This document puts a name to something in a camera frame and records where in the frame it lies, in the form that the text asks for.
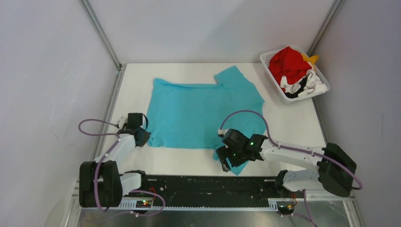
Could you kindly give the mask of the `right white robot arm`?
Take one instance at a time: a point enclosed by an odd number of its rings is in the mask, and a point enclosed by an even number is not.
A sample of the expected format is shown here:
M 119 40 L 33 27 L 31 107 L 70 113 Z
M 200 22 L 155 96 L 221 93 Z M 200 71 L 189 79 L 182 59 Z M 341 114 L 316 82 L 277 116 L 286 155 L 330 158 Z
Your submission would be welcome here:
M 357 164 L 337 144 L 303 147 L 274 141 L 253 134 L 250 138 L 235 129 L 218 130 L 223 146 L 216 150 L 225 172 L 250 161 L 276 161 L 301 167 L 281 170 L 275 181 L 275 193 L 287 197 L 302 190 L 325 190 L 335 196 L 349 197 Z

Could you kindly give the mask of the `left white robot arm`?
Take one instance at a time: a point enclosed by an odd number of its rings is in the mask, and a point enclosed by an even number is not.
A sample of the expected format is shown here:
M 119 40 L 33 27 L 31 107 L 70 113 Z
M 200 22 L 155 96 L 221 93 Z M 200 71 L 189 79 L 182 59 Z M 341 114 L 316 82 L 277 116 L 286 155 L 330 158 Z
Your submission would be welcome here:
M 110 148 L 92 161 L 83 162 L 79 168 L 79 203 L 83 208 L 97 208 L 103 212 L 118 207 L 124 195 L 131 191 L 138 197 L 149 191 L 144 181 L 144 172 L 119 171 L 128 154 L 137 147 L 143 147 L 150 138 L 147 131 L 148 119 L 143 113 L 129 113 L 117 123 L 108 122 L 117 132 L 103 133 L 114 136 Z

